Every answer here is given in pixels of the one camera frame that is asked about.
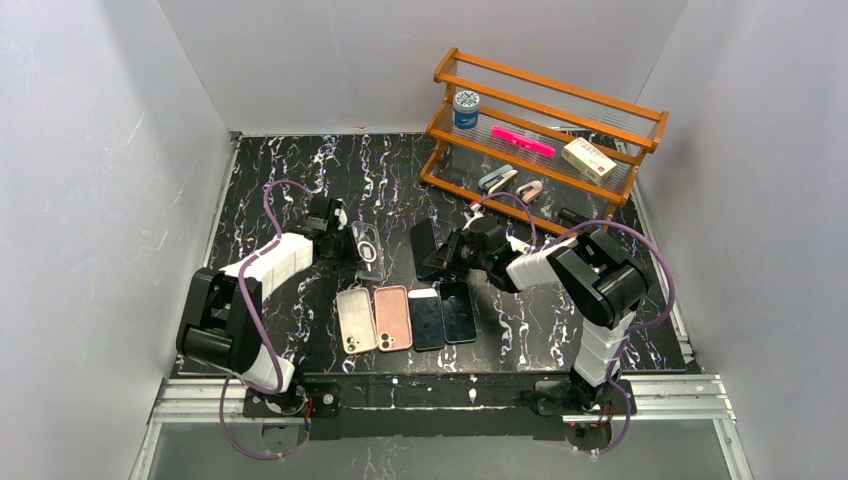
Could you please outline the dark blue bare phone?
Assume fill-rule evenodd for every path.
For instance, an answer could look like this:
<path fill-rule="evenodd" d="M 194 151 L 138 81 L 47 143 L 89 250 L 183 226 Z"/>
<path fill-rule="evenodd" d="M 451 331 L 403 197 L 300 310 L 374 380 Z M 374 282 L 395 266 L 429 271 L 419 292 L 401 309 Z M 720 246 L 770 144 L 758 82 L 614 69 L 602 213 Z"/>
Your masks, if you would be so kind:
<path fill-rule="evenodd" d="M 416 223 L 409 230 L 415 276 L 419 281 L 435 279 L 440 271 L 425 264 L 425 260 L 437 250 L 434 222 L 428 218 Z"/>

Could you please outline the clear magsafe phone case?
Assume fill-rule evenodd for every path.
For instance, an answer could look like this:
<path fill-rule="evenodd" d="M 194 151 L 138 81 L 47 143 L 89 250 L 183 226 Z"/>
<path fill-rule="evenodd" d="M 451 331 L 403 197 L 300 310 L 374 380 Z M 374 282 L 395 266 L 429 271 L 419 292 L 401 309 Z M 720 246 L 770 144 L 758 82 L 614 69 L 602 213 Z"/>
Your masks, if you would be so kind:
<path fill-rule="evenodd" d="M 362 221 L 353 221 L 351 231 L 359 258 L 357 277 L 364 281 L 383 281 L 386 278 L 386 271 L 377 227 Z"/>

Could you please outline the bare black phone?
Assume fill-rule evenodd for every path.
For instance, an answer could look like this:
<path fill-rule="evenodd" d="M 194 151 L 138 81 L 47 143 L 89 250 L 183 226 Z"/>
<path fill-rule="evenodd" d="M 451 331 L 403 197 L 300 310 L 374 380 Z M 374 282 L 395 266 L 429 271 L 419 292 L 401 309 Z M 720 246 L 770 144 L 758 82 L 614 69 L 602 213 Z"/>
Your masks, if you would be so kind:
<path fill-rule="evenodd" d="M 410 290 L 407 298 L 413 349 L 426 352 L 443 348 L 446 340 L 437 291 L 434 288 Z"/>
<path fill-rule="evenodd" d="M 446 282 L 438 287 L 445 341 L 472 343 L 477 339 L 471 294 L 465 282 Z"/>

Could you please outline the pink phone case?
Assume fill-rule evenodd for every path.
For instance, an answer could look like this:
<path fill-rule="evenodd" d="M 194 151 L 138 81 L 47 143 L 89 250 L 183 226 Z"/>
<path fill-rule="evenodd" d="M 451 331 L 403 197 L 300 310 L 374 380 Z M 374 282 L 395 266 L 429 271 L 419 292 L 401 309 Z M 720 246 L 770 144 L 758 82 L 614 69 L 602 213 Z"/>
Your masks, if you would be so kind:
<path fill-rule="evenodd" d="M 407 294 L 403 286 L 381 287 L 374 291 L 376 334 L 378 349 L 382 352 L 405 351 L 412 347 Z"/>

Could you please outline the beige phone case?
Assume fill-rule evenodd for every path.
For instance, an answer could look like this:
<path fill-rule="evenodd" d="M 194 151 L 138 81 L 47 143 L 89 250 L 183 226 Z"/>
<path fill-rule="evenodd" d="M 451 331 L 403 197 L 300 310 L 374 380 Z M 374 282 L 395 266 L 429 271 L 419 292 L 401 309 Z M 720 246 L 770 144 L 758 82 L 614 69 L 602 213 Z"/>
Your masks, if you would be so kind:
<path fill-rule="evenodd" d="M 378 346 L 370 292 L 360 287 L 336 295 L 342 346 L 347 355 L 358 355 Z"/>

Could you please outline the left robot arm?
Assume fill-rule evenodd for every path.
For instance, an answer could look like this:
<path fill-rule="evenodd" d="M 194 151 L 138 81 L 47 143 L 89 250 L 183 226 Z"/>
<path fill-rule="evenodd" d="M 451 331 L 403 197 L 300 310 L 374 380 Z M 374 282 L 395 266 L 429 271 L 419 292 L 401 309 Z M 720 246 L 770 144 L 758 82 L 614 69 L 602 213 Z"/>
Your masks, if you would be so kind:
<path fill-rule="evenodd" d="M 176 335 L 177 353 L 232 375 L 258 392 L 286 392 L 295 367 L 274 349 L 263 324 L 263 303 L 321 260 L 342 265 L 357 261 L 341 199 L 314 198 L 293 226 L 281 229 L 244 259 L 218 270 L 197 270 Z"/>

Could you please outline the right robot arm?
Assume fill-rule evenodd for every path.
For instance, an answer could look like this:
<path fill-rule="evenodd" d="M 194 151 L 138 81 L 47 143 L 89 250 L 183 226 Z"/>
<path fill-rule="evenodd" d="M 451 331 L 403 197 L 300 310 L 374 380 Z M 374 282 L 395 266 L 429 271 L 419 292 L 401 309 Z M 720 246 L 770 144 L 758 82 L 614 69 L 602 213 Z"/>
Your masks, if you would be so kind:
<path fill-rule="evenodd" d="M 631 230 L 612 221 L 589 220 L 533 249 L 496 219 L 477 215 L 423 263 L 446 272 L 480 270 L 490 284 L 508 293 L 561 286 L 583 320 L 564 400 L 589 409 L 608 397 L 633 318 L 654 286 L 643 264 L 607 233 L 608 228 Z"/>

